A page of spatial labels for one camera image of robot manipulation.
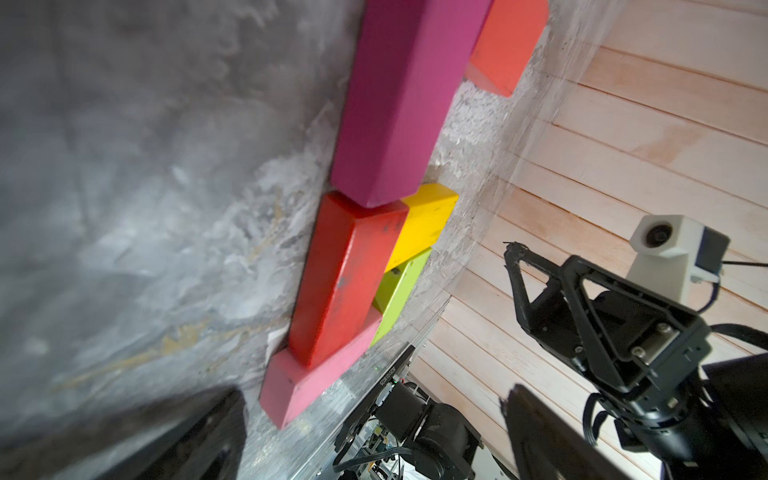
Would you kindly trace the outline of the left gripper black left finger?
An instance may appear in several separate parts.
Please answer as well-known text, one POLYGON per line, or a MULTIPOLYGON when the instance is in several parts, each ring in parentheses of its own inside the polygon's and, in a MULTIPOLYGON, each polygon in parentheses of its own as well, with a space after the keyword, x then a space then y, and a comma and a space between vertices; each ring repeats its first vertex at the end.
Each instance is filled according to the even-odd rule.
POLYGON ((247 402, 234 386, 70 416, 1 437, 4 479, 235 479, 247 402))

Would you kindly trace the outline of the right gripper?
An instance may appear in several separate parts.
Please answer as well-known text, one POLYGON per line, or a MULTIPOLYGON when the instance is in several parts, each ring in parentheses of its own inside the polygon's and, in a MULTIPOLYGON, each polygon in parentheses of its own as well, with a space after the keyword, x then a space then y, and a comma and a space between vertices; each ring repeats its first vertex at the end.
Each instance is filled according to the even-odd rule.
POLYGON ((699 314, 579 256, 557 265, 510 242, 504 260, 523 331, 604 392, 667 392, 712 351, 699 314))

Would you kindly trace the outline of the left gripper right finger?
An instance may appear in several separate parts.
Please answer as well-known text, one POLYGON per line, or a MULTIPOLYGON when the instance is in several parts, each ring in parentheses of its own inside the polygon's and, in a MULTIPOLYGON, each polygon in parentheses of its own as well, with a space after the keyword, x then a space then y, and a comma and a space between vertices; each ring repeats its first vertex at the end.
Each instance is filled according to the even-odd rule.
POLYGON ((521 479, 625 479, 525 386, 517 384, 501 411, 521 479))

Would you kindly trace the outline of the pink block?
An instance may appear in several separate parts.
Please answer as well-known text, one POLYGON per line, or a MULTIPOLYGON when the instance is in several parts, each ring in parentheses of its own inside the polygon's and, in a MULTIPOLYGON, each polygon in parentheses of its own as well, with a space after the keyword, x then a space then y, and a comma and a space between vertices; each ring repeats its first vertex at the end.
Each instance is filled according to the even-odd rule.
POLYGON ((316 367, 302 365, 288 348, 272 356, 259 403, 279 430, 299 416, 363 356, 381 320, 382 313, 371 307, 363 330, 316 367))

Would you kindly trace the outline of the green block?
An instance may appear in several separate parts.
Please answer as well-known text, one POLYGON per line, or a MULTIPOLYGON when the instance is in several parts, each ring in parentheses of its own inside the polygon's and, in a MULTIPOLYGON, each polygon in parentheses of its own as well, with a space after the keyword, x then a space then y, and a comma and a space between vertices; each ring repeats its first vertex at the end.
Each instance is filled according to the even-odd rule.
POLYGON ((371 347, 394 327, 431 253, 432 248, 428 247, 382 277, 373 301, 373 306, 382 314, 382 320, 371 347))

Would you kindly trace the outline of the red block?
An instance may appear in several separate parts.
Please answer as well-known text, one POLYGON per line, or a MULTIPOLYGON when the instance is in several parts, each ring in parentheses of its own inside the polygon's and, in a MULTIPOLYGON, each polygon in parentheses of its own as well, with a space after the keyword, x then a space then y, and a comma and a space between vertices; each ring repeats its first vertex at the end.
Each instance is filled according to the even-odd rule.
POLYGON ((511 97, 549 19, 547 0, 495 0, 465 77, 492 94, 511 97))
POLYGON ((363 329, 409 213, 395 201, 365 208, 338 191, 320 202, 289 330, 289 348, 314 368, 363 329))

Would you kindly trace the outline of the yellow block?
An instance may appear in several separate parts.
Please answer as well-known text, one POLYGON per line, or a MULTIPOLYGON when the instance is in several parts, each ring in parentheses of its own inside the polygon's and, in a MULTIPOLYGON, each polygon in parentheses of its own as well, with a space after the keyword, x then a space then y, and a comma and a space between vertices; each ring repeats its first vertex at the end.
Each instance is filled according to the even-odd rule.
POLYGON ((409 207, 408 216, 385 271, 434 245, 458 200, 455 191, 439 183, 423 184, 415 194, 404 198, 403 202, 409 207))

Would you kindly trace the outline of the magenta block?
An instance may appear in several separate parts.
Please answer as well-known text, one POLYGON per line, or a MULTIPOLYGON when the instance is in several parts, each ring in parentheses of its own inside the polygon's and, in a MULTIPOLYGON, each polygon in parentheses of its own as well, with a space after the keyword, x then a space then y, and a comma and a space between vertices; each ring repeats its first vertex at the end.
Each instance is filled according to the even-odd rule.
POLYGON ((373 208, 414 194, 490 9, 488 1, 368 1, 330 183, 373 208))

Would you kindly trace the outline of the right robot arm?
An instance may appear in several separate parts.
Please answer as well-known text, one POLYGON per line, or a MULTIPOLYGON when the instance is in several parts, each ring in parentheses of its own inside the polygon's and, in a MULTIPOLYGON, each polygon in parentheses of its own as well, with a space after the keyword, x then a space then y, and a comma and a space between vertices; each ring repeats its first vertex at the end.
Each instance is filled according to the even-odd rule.
POLYGON ((555 264, 511 242, 515 315, 545 351, 593 385, 595 445, 612 419, 622 448, 665 479, 767 475, 767 335, 701 314, 581 257, 555 264))

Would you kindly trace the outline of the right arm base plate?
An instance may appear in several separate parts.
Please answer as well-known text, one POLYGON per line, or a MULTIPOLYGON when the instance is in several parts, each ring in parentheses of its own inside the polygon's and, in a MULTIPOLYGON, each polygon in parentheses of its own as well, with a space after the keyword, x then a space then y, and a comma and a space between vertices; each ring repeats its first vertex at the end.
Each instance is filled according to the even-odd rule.
POLYGON ((403 380, 414 353, 413 345, 405 347, 342 422, 334 440, 334 472, 359 479, 364 466, 383 471, 383 463, 394 460, 427 479, 476 477, 472 464, 482 437, 455 407, 403 380))

